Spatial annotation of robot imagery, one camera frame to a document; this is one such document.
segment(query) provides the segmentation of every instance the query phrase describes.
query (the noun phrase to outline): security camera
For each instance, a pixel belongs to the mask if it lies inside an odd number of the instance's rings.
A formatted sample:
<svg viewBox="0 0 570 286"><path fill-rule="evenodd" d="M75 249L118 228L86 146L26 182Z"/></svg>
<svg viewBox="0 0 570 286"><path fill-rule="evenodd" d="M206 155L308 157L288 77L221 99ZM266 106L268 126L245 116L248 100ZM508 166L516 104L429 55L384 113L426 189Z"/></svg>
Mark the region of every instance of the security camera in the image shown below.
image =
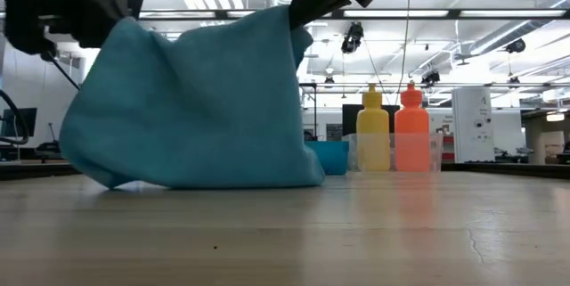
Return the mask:
<svg viewBox="0 0 570 286"><path fill-rule="evenodd" d="M523 39L518 39L517 41L507 45L505 50L508 53L522 53L526 49L526 43Z"/></svg>
<svg viewBox="0 0 570 286"><path fill-rule="evenodd" d="M364 37L364 29L360 22L352 22L350 29L345 34L345 40L342 42L340 50L342 53L354 53L361 44L361 39Z"/></svg>

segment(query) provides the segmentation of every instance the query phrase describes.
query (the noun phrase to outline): towel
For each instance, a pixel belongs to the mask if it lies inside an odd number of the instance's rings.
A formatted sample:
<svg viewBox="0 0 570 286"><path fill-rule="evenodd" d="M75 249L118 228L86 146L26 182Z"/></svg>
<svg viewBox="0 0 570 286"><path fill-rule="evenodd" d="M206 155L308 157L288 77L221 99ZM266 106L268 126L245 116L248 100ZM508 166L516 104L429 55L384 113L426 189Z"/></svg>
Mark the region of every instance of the towel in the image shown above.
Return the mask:
<svg viewBox="0 0 570 286"><path fill-rule="evenodd" d="M63 120L62 153L108 188L319 185L296 77L312 42L287 6L174 42L123 19Z"/></svg>

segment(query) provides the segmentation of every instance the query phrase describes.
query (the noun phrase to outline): wooden table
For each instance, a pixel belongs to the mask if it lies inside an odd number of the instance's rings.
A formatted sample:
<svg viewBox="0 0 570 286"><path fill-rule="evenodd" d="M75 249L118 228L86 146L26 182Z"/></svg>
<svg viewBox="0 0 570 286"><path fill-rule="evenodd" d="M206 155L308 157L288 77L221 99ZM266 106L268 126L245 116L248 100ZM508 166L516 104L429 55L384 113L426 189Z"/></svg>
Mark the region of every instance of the wooden table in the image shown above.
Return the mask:
<svg viewBox="0 0 570 286"><path fill-rule="evenodd" d="M322 188L0 183L0 285L568 285L570 182L442 173Z"/></svg>

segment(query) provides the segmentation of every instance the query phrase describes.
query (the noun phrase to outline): cable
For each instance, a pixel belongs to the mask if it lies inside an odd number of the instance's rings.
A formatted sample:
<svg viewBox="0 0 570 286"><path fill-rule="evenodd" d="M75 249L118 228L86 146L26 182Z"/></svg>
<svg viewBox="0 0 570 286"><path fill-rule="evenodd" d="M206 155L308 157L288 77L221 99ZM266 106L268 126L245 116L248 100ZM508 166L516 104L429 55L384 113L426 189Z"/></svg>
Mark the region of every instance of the cable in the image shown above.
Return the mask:
<svg viewBox="0 0 570 286"><path fill-rule="evenodd" d="M342 83L346 82L346 70L345 70L345 54L342 53ZM342 99L346 98L345 86L342 86Z"/></svg>
<svg viewBox="0 0 570 286"><path fill-rule="evenodd" d="M53 57L53 55L51 53L47 53L48 58L50 60L51 63L53 63L53 65L55 66L55 68L57 68L57 70L59 70L61 72L61 74L77 89L79 90L79 86L77 85L77 83L75 83L75 81L73 81L73 79L67 74L65 73L65 70L61 67L61 65L55 60L55 58Z"/></svg>
<svg viewBox="0 0 570 286"><path fill-rule="evenodd" d="M398 93L395 96L395 103L398 103L398 100L400 99L400 90L402 89L404 67L406 65L406 54L408 50L408 30L410 28L410 2L411 0L408 0L408 11L406 13L406 32L403 39L402 76L400 77L400 83L398 85Z"/></svg>
<svg viewBox="0 0 570 286"><path fill-rule="evenodd" d="M17 140L18 139L18 127L16 127L16 118L14 118L13 124L14 124L14 133L16 134L15 138ZM18 151L18 159L17 160L20 161L20 145L18 145L16 150Z"/></svg>
<svg viewBox="0 0 570 286"><path fill-rule="evenodd" d="M2 97L2 99L4 99L4 101L8 104L8 107L10 107L10 110L12 110L14 117L16 117L15 119L20 122L21 128L23 130L21 140L0 137L0 142L11 143L11 144L16 144L16 145L28 143L28 141L29 141L28 125L26 124L26 121L24 120L24 118L21 116L20 111L18 110L18 108L16 107L16 105L14 104L12 99L10 99L10 96L8 94L6 94L6 92L0 90L0 97Z"/></svg>
<svg viewBox="0 0 570 286"><path fill-rule="evenodd" d="M382 94L386 94L386 92L384 91L384 85L382 85L382 80L380 80L380 75L378 74L378 70L376 69L376 64L374 64L374 60L372 59L371 49L368 47L368 42L366 42L365 38L363 38L362 41L364 41L364 45L366 45L366 52L368 52L368 57L370 58L370 63L372 63L372 68L374 69L374 73L376 74L376 78L378 79L378 82L380 83L380 89L382 90ZM392 105L390 103L390 100L388 99L387 94L386 94L386 101L388 102L388 105Z"/></svg>

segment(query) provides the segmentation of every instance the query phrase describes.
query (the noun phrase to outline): orange bottle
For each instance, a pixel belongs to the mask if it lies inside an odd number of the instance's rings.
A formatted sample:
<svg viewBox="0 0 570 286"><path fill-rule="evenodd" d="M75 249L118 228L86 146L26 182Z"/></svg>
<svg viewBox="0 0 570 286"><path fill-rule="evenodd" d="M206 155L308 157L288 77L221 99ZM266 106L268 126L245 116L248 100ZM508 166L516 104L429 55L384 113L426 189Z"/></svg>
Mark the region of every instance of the orange bottle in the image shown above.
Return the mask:
<svg viewBox="0 0 570 286"><path fill-rule="evenodd" d="M403 109L395 114L395 167L403 172L430 169L429 113L420 107L422 95L410 83L402 92Z"/></svg>

